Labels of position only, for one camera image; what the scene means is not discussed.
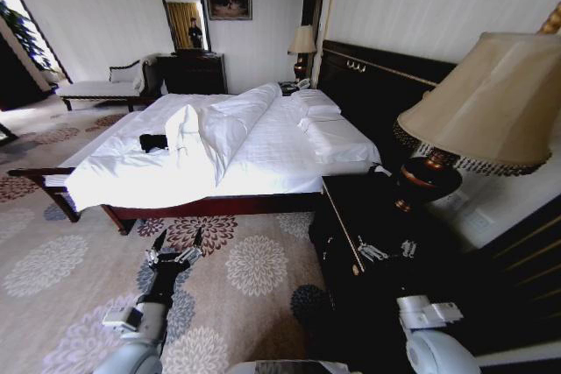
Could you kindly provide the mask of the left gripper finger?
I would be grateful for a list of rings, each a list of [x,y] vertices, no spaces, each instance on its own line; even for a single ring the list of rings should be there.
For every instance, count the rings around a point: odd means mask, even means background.
[[[199,228],[191,248],[185,250],[177,257],[180,265],[193,265],[202,256],[202,228]]]
[[[146,261],[149,265],[156,265],[164,261],[164,256],[160,252],[163,243],[165,242],[167,231],[164,229],[162,233],[155,239],[151,249],[146,250]]]

